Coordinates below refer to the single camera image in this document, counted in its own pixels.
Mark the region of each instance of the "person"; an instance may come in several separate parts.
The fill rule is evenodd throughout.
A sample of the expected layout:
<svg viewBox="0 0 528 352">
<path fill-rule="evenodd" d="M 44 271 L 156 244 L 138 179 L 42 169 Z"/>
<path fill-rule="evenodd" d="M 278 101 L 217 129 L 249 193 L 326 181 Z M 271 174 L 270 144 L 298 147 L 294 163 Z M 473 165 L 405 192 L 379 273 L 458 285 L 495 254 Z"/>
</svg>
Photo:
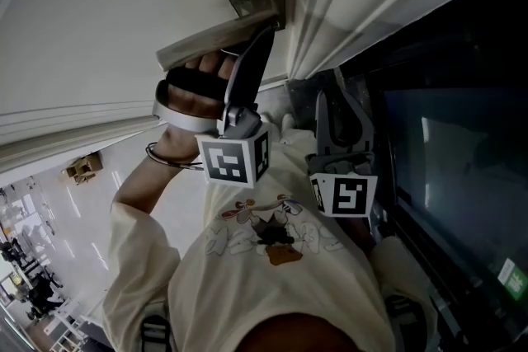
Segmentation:
<svg viewBox="0 0 528 352">
<path fill-rule="evenodd" d="M 214 52 L 186 67 L 229 79 L 233 60 Z M 174 110 L 221 116 L 217 101 L 176 87 L 168 95 Z M 408 328 L 421 332 L 407 339 L 425 349 L 436 314 L 417 263 L 395 237 L 375 245 L 361 222 L 322 216 L 304 160 L 315 152 L 314 135 L 291 124 L 272 128 L 271 165 L 254 190 L 207 186 L 204 230 L 183 258 L 150 216 L 181 169 L 146 157 L 119 188 L 111 206 L 114 279 L 102 306 L 116 350 L 137 350 L 153 303 L 165 304 L 179 352 L 401 350 L 405 330 L 396 331 L 389 314 L 402 308 L 417 310 Z M 179 163 L 199 153 L 194 134 L 171 126 L 153 151 Z M 177 211 L 174 204 L 175 219 Z"/>
</svg>

